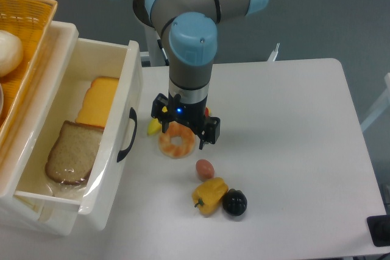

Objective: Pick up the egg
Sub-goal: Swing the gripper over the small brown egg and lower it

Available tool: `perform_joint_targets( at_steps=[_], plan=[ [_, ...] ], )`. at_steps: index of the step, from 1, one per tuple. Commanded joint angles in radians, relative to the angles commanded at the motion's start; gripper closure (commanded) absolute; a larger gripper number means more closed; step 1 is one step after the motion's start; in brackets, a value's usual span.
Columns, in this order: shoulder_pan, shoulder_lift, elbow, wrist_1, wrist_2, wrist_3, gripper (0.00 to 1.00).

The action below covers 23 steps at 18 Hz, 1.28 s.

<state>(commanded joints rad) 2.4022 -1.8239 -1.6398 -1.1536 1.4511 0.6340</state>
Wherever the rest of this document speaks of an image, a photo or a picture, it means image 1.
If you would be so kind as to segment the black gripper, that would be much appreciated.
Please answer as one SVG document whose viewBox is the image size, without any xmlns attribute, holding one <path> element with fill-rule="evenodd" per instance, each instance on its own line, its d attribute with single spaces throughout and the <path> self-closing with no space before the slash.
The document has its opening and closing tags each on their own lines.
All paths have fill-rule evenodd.
<svg viewBox="0 0 390 260">
<path fill-rule="evenodd" d="M 199 149 L 206 144 L 215 144 L 220 135 L 221 120 L 205 117 L 207 93 L 205 89 L 169 90 L 168 98 L 159 93 L 152 103 L 151 116 L 158 120 L 162 133 L 176 122 L 190 128 L 199 139 Z"/>
</svg>

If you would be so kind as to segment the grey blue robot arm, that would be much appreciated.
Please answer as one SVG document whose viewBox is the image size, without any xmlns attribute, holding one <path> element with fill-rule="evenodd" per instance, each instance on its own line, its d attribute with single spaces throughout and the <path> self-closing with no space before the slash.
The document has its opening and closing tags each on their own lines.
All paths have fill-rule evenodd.
<svg viewBox="0 0 390 260">
<path fill-rule="evenodd" d="M 160 38 L 169 63 L 167 94 L 152 103 L 151 116 L 167 132 L 188 127 L 201 144 L 214 144 L 220 120 L 205 113 L 219 23 L 263 10 L 269 0 L 144 0 L 142 14 Z"/>
</svg>

